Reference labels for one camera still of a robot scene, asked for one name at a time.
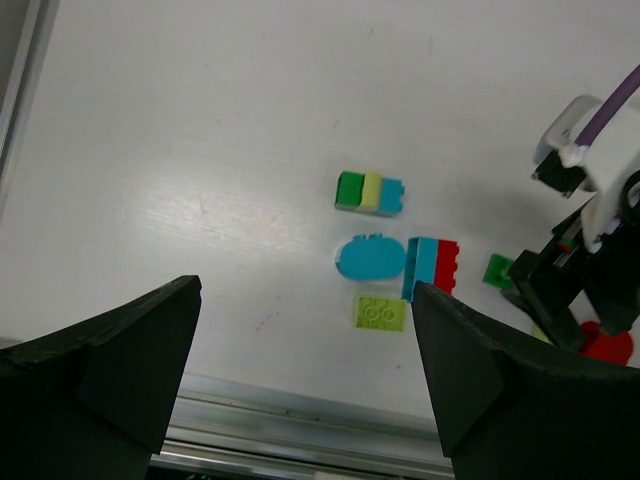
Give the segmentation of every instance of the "dark green lego piece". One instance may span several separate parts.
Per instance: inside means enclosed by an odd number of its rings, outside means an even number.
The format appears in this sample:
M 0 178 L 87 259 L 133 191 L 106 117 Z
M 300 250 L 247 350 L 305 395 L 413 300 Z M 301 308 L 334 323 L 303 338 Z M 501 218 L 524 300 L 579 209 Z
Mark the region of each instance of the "dark green lego piece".
M 362 201 L 363 185 L 364 175 L 362 173 L 342 172 L 338 178 L 335 207 L 341 210 L 357 208 Z
M 511 265 L 513 265 L 513 260 L 494 253 L 491 255 L 482 281 L 494 287 L 510 288 L 513 285 L 509 277 L 509 267 L 511 267 Z

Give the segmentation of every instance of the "yellow lego brick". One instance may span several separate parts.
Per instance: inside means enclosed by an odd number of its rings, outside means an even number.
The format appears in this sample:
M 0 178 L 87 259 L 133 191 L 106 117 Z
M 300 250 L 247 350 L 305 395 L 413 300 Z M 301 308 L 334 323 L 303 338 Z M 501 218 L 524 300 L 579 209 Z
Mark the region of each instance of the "yellow lego brick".
M 374 213 L 380 205 L 380 191 L 382 190 L 382 175 L 376 172 L 365 172 L 362 185 L 362 201 L 355 209 L 356 212 Z

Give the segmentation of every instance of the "white robot part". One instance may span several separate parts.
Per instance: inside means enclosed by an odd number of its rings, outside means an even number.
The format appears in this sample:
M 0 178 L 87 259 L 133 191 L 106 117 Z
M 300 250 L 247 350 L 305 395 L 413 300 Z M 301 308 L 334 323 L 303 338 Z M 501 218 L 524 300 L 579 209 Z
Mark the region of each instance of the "white robot part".
M 620 224 L 622 189 L 640 169 L 640 111 L 621 109 L 586 151 L 582 168 L 596 190 L 581 213 L 585 246 L 595 253 L 602 235 Z
M 534 154 L 538 165 L 551 150 L 558 150 L 563 167 L 579 166 L 586 173 L 582 188 L 596 192 L 581 212 L 582 236 L 591 253 L 600 249 L 602 235 L 613 233 L 620 224 L 622 189 L 640 170 L 640 111 L 631 106 L 618 111 L 591 147 L 574 144 L 600 104 L 585 95 L 573 100 L 545 132 Z

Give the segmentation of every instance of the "green lego brick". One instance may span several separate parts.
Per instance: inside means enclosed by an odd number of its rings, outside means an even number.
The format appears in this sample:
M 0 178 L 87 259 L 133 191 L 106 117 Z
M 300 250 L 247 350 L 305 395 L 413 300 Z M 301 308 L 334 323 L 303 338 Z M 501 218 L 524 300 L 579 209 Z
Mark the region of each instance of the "green lego brick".
M 407 303 L 399 298 L 358 295 L 356 327 L 402 332 Z
M 341 210 L 355 210 L 362 202 L 364 175 L 344 171 L 338 178 L 335 207 Z
M 509 278 L 509 267 L 511 265 L 513 265 L 513 260 L 494 253 L 491 255 L 482 281 L 494 287 L 510 288 L 513 285 L 511 278 Z

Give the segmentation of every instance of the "white table surface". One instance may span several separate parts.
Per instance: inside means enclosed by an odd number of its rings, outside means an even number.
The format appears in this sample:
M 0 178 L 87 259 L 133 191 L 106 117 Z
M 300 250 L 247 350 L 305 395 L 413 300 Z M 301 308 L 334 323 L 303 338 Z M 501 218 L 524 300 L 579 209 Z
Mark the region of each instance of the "white table surface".
M 456 296 L 529 329 L 486 262 L 584 201 L 530 157 L 635 67 L 639 20 L 637 0 L 62 0 L 1 221 L 2 335 L 195 273 L 189 372 L 431 417 L 411 318 L 353 328 L 337 248 L 457 240 Z M 343 169 L 402 178 L 405 212 L 335 211 Z

